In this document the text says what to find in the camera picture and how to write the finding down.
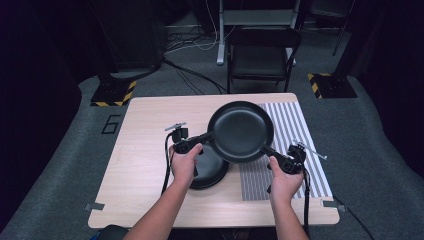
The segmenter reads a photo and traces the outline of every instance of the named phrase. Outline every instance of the nonstick pan surface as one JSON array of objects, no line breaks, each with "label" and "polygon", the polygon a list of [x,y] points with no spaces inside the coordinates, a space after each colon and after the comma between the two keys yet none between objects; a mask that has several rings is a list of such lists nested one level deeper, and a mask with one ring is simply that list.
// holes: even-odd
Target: nonstick pan surface
[{"label": "nonstick pan surface", "polygon": [[248,163],[264,153],[264,145],[271,146],[274,126],[268,114],[258,105],[236,101],[220,107],[211,117],[208,132],[214,138],[212,149],[225,161]]}]

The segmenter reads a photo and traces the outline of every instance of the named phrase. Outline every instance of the wooden table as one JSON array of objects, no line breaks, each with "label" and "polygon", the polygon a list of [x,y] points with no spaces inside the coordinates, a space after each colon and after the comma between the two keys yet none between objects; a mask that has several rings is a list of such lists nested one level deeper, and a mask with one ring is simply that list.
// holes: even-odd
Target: wooden table
[{"label": "wooden table", "polygon": [[[103,210],[92,210],[89,226],[132,227],[160,197],[166,170],[164,144],[168,132],[164,129],[187,122],[190,136],[203,134],[212,114],[237,100],[272,103],[296,102],[297,98],[291,93],[272,93],[132,99],[96,198],[105,206]],[[230,164],[227,175],[217,185],[190,189],[174,227],[274,226],[269,200],[243,201],[240,185],[239,165]],[[322,200],[333,198],[310,200],[309,224],[337,223],[337,210],[323,207]],[[293,199],[292,206],[303,223],[304,199]]]}]

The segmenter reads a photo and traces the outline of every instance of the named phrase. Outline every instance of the human arm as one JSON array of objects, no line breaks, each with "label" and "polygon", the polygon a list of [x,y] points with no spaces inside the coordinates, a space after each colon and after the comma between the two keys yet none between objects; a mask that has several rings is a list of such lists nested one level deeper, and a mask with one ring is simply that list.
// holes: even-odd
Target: human arm
[{"label": "human arm", "polygon": [[269,160],[273,176],[270,200],[278,239],[308,239],[291,206],[291,199],[302,184],[303,174],[286,174],[275,157]]},{"label": "human arm", "polygon": [[197,144],[187,154],[174,153],[173,148],[170,148],[174,181],[150,210],[125,235],[124,240],[165,240],[168,238],[188,188],[193,181],[195,157],[201,150],[201,144]]}]

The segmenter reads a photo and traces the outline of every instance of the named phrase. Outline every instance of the black chair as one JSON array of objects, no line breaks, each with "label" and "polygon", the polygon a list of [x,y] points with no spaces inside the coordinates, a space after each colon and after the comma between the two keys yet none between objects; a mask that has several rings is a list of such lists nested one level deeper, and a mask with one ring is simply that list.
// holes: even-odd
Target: black chair
[{"label": "black chair", "polygon": [[[227,92],[233,79],[286,81],[287,92],[300,34],[291,28],[239,27],[227,38]],[[291,48],[287,56],[286,48]]]},{"label": "black chair", "polygon": [[333,51],[333,56],[336,55],[349,16],[352,12],[356,0],[302,0],[299,6],[299,13],[296,19],[295,29],[300,30],[307,16],[315,19],[324,19],[332,21],[340,26],[338,32],[338,40]]}]

